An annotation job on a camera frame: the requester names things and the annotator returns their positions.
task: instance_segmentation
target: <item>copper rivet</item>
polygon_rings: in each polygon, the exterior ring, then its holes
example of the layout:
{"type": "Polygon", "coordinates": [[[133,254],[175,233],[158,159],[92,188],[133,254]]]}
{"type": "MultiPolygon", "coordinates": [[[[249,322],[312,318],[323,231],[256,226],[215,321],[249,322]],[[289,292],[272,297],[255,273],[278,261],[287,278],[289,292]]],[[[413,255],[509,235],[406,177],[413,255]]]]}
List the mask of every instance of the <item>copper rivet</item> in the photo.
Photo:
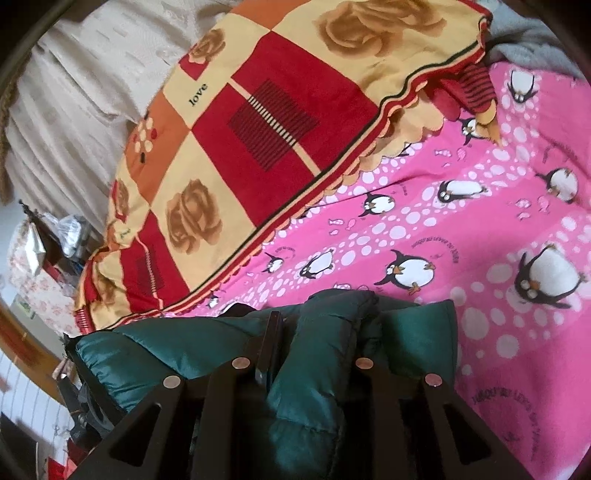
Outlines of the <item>copper rivet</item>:
{"type": "Polygon", "coordinates": [[[373,367],[374,361],[371,360],[371,358],[367,358],[365,356],[360,356],[355,361],[355,365],[357,365],[357,368],[360,368],[361,370],[369,370],[370,368],[373,367]]]}
{"type": "Polygon", "coordinates": [[[243,370],[244,368],[248,368],[251,364],[251,361],[246,358],[245,356],[239,356],[238,358],[235,358],[234,360],[232,360],[232,366],[236,369],[236,370],[243,370]]]}
{"type": "Polygon", "coordinates": [[[425,382],[430,387],[439,387],[442,385],[443,380],[437,374],[427,374],[427,375],[425,375],[425,382]]]}
{"type": "Polygon", "coordinates": [[[176,375],[170,375],[164,379],[162,385],[166,388],[177,388],[181,384],[181,379],[176,375]]]}

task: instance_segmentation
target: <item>bed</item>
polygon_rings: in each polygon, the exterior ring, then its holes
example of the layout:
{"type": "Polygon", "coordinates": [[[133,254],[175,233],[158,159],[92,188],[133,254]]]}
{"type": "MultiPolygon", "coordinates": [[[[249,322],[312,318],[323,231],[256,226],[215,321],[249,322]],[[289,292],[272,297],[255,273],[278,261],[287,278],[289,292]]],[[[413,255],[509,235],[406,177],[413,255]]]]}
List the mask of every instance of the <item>bed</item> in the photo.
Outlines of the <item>bed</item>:
{"type": "Polygon", "coordinates": [[[349,66],[389,58],[382,48],[395,42],[381,37],[347,57],[350,45],[322,32],[351,11],[328,2],[302,13],[319,3],[294,1],[270,18],[257,13],[268,2],[250,2],[258,8],[234,10],[180,60],[125,147],[106,244],[75,305],[79,328],[215,316],[237,301],[300,303],[324,288],[450,298],[457,391],[535,478],[569,478],[591,442],[591,414],[581,411],[591,391],[589,84],[507,62],[483,68],[488,11],[457,2],[452,12],[441,0],[413,37],[434,57],[408,70],[397,64],[394,95],[380,89],[380,75],[355,77],[349,66]],[[310,15],[314,34],[290,26],[310,15]],[[454,25],[453,51],[438,50],[431,41],[454,25]],[[236,32],[247,50],[239,54],[236,32]],[[216,62],[221,73],[210,68],[216,62]],[[315,75],[296,91],[293,79],[308,71],[315,75]],[[267,82],[273,72],[282,73],[267,82]],[[215,99],[223,102],[205,116],[215,99]],[[326,99],[334,111],[322,110],[326,99]],[[273,117],[291,150],[261,149],[257,132],[240,126],[259,120],[253,111],[273,117]],[[314,133],[319,125],[326,129],[314,133]],[[277,156],[292,150],[297,158],[274,174],[277,156]],[[319,164],[324,157],[335,160],[319,164]],[[252,159],[264,173],[249,176],[252,159]]]}

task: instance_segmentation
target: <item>penguin print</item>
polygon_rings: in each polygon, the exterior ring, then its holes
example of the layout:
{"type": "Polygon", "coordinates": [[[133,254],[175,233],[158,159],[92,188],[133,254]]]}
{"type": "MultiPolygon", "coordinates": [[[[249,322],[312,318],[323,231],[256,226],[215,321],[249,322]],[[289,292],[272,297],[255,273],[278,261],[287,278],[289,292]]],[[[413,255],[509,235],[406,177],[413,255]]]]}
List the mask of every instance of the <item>penguin print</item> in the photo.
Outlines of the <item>penguin print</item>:
{"type": "Polygon", "coordinates": [[[332,270],[335,267],[332,261],[334,252],[334,249],[330,249],[323,254],[313,256],[300,270],[300,276],[314,280],[319,273],[332,270]]]}
{"type": "Polygon", "coordinates": [[[536,173],[546,182],[546,190],[552,196],[566,203],[573,203],[579,191],[579,181],[570,168],[557,168],[546,175],[536,173]]]}
{"type": "Polygon", "coordinates": [[[275,273],[281,268],[284,262],[282,258],[275,257],[274,255],[268,254],[267,252],[265,252],[265,255],[269,257],[269,263],[267,264],[266,269],[262,271],[263,273],[275,273]]]}
{"type": "Polygon", "coordinates": [[[393,283],[399,288],[408,290],[409,295],[421,291],[435,277],[435,265],[429,260],[412,255],[404,255],[392,250],[396,260],[386,267],[386,276],[374,285],[393,283]]]}
{"type": "Polygon", "coordinates": [[[476,132],[476,126],[478,125],[476,123],[476,118],[466,118],[465,120],[460,118],[460,122],[462,123],[462,135],[466,137],[466,139],[464,140],[464,146],[468,145],[472,138],[476,138],[477,140],[485,139],[476,132]]]}
{"type": "Polygon", "coordinates": [[[511,80],[507,83],[507,88],[516,103],[525,103],[538,93],[537,90],[534,90],[534,75],[517,70],[511,72],[511,80]]]}
{"type": "Polygon", "coordinates": [[[382,213],[389,212],[395,206],[394,199],[388,195],[374,195],[367,193],[367,198],[363,203],[363,213],[359,215],[364,217],[369,215],[381,215],[382,213]]]}
{"type": "Polygon", "coordinates": [[[555,245],[546,245],[542,251],[525,263],[525,255],[519,261],[515,277],[515,291],[531,303],[544,303],[559,309],[569,309],[568,303],[560,302],[573,293],[581,282],[587,281],[577,272],[555,245]]]}
{"type": "Polygon", "coordinates": [[[454,200],[466,200],[474,198],[474,195],[487,192],[485,185],[471,180],[448,180],[439,185],[437,199],[442,203],[450,203],[454,200]]]}
{"type": "Polygon", "coordinates": [[[209,297],[209,300],[207,301],[207,306],[208,306],[210,309],[214,309],[218,303],[220,303],[220,299],[219,299],[219,297],[215,296],[215,295],[212,293],[212,295],[209,297]]]}

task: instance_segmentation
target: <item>white polka dot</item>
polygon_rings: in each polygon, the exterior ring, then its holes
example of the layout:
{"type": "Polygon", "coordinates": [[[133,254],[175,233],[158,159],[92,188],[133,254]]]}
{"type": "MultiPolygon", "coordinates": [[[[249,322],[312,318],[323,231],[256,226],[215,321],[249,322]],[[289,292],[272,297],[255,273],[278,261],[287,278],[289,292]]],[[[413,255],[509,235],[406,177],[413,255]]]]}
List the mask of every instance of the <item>white polka dot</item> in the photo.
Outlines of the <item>white polka dot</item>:
{"type": "Polygon", "coordinates": [[[367,193],[367,189],[365,187],[362,187],[361,185],[357,185],[353,189],[353,195],[363,195],[364,193],[367,193]]]}
{"type": "Polygon", "coordinates": [[[542,309],[534,310],[534,320],[541,327],[545,327],[548,324],[548,316],[546,315],[546,312],[542,309]]]}
{"type": "Polygon", "coordinates": [[[583,282],[577,288],[577,295],[585,300],[591,300],[591,281],[583,282]]]}
{"type": "Polygon", "coordinates": [[[503,175],[505,173],[505,169],[500,165],[493,165],[491,167],[491,173],[493,175],[503,175]]]}
{"type": "Polygon", "coordinates": [[[467,308],[462,316],[462,328],[469,339],[482,340],[488,333],[488,318],[478,309],[467,308]]]}
{"type": "Polygon", "coordinates": [[[413,213],[409,213],[407,215],[407,222],[410,223],[411,225],[414,225],[415,223],[417,223],[421,218],[421,214],[418,212],[413,212],[413,213]]]}
{"type": "Polygon", "coordinates": [[[386,230],[386,224],[383,222],[380,222],[376,225],[374,225],[374,227],[371,229],[371,232],[374,233],[375,235],[382,233],[384,230],[386,230]]]}
{"type": "Polygon", "coordinates": [[[500,148],[495,148],[492,151],[492,154],[497,160],[501,161],[507,161],[511,158],[507,150],[501,150],[500,148]]]}
{"type": "Polygon", "coordinates": [[[496,323],[497,325],[504,325],[505,324],[505,314],[500,311],[499,309],[492,309],[491,310],[491,320],[496,323]]]}
{"type": "Polygon", "coordinates": [[[577,222],[575,222],[571,217],[564,217],[560,223],[562,223],[562,226],[569,232],[572,232],[575,228],[577,228],[577,222]]]}
{"type": "Polygon", "coordinates": [[[390,238],[394,240],[398,240],[399,238],[404,238],[406,235],[406,229],[403,226],[395,226],[390,229],[390,238]]]}
{"type": "Polygon", "coordinates": [[[571,293],[568,297],[566,297],[566,303],[570,303],[570,307],[575,312],[580,312],[583,309],[583,305],[581,305],[581,299],[576,293],[571,293]]]}
{"type": "Polygon", "coordinates": [[[363,183],[373,183],[374,182],[374,174],[371,173],[370,171],[366,171],[363,172],[363,175],[361,175],[361,180],[363,181],[363,183]]]}
{"type": "Polygon", "coordinates": [[[527,313],[531,310],[531,303],[525,301],[519,295],[517,295],[513,285],[510,286],[505,292],[505,298],[507,303],[511,305],[511,308],[513,308],[513,310],[515,310],[517,313],[527,313]]]}
{"type": "Polygon", "coordinates": [[[526,162],[530,161],[530,153],[527,151],[527,148],[525,148],[523,145],[517,145],[515,151],[517,153],[517,158],[519,160],[526,162]]]}
{"type": "Polygon", "coordinates": [[[466,292],[461,287],[453,287],[449,293],[449,297],[456,307],[461,307],[466,303],[466,292]]]}
{"type": "Polygon", "coordinates": [[[484,291],[484,285],[479,281],[475,281],[472,285],[470,285],[470,288],[477,293],[484,291]]]}
{"type": "Polygon", "coordinates": [[[562,325],[564,323],[564,315],[560,312],[554,312],[553,318],[556,325],[562,325]]]}
{"type": "Polygon", "coordinates": [[[496,341],[496,353],[503,358],[513,358],[519,350],[519,342],[513,335],[501,335],[496,341]]]}
{"type": "Polygon", "coordinates": [[[513,269],[506,263],[495,264],[486,272],[486,279],[491,283],[504,283],[513,275],[513,269]]]}
{"type": "Polygon", "coordinates": [[[523,130],[523,128],[521,128],[521,127],[517,127],[515,130],[513,130],[513,135],[515,135],[515,139],[518,142],[524,142],[527,140],[527,135],[525,134],[525,130],[523,130]]]}
{"type": "Polygon", "coordinates": [[[511,97],[509,95],[503,95],[501,98],[501,105],[507,110],[511,106],[511,97]]]}
{"type": "Polygon", "coordinates": [[[433,196],[433,193],[435,193],[435,189],[433,187],[427,187],[425,190],[423,190],[421,198],[426,202],[433,196]]]}
{"type": "Polygon", "coordinates": [[[353,250],[349,250],[347,253],[345,253],[345,255],[343,255],[343,258],[340,259],[340,262],[346,267],[347,265],[351,265],[353,260],[355,260],[355,252],[353,250]]]}

